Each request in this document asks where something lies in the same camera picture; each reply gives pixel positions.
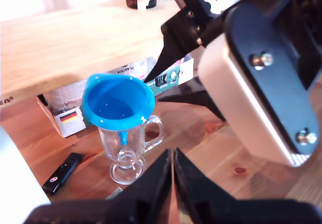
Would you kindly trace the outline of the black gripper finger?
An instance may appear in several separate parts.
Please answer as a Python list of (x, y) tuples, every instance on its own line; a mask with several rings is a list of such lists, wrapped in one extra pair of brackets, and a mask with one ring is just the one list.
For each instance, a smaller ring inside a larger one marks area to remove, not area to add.
[(117, 223), (157, 223), (171, 185), (171, 151), (166, 149), (143, 176), (117, 196)]
[(159, 102), (187, 103), (204, 106), (222, 121), (226, 121), (216, 104), (213, 102), (199, 77), (172, 87), (160, 94)]
[(174, 177), (193, 223), (236, 222), (236, 199), (207, 178), (179, 148), (174, 150)]
[(164, 46), (158, 60), (144, 80), (146, 83), (156, 78), (175, 62), (199, 47), (197, 39), (201, 26), (188, 7), (181, 9), (161, 26)]

